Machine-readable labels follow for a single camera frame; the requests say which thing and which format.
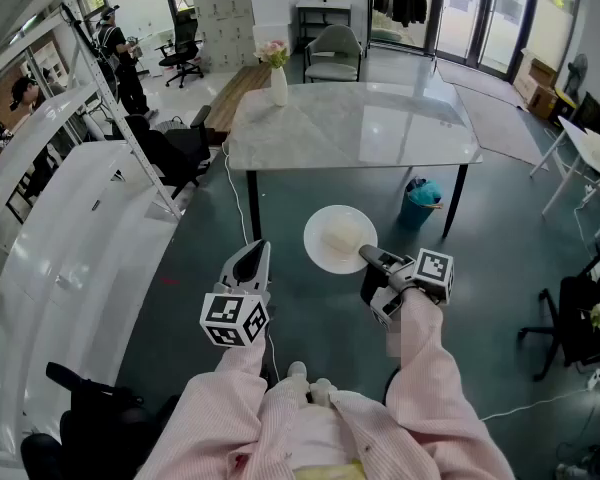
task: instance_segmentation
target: brick wall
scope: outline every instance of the brick wall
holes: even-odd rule
[[[40,39],[35,41],[32,45],[32,50],[38,51],[40,48],[45,46],[49,41],[53,41],[56,50],[58,51],[58,55],[60,56],[60,60],[65,66],[65,69],[68,71],[68,65],[65,59],[62,57],[62,53],[60,52],[60,47],[56,42],[55,36],[52,32],[47,32]],[[2,77],[0,78],[0,121],[4,123],[4,125],[11,129],[13,128],[20,119],[29,114],[29,110],[26,108],[18,108],[15,112],[11,112],[9,109],[9,105],[11,104],[11,87],[14,82],[22,76],[22,71],[20,71],[20,62],[9,70],[7,70]]]

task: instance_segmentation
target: plate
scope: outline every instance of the plate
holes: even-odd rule
[[[313,262],[321,269],[332,274],[353,274],[365,268],[368,263],[358,254],[344,254],[322,241],[322,234],[332,218],[336,215],[348,215],[362,229],[363,245],[378,246],[378,233],[364,213],[350,206],[326,206],[314,213],[304,227],[304,248]]]

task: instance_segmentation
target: black cap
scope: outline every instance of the black cap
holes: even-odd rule
[[[100,13],[100,18],[102,18],[103,20],[108,20],[111,17],[111,15],[118,9],[120,9],[119,5],[116,5],[115,7],[105,7],[104,10]]]
[[[11,111],[18,108],[18,105],[20,105],[20,102],[22,101],[22,95],[29,87],[29,84],[36,85],[35,81],[26,76],[18,78],[16,83],[13,84],[13,87],[11,88],[11,95],[13,96],[13,101],[10,105]]]

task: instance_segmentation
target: pink cardigan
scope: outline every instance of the pink cardigan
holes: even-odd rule
[[[440,343],[441,310],[406,293],[402,369],[387,406],[350,391],[331,402],[354,435],[369,479],[513,479],[487,428],[464,398],[453,357]],[[189,381],[140,470],[145,479],[289,479],[287,436],[298,402],[288,382],[270,391],[258,375],[265,340],[225,352],[215,372]]]

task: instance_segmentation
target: gray armchair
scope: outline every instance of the gray armchair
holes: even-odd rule
[[[346,25],[329,25],[305,50],[302,82],[309,78],[333,82],[358,82],[362,46]]]

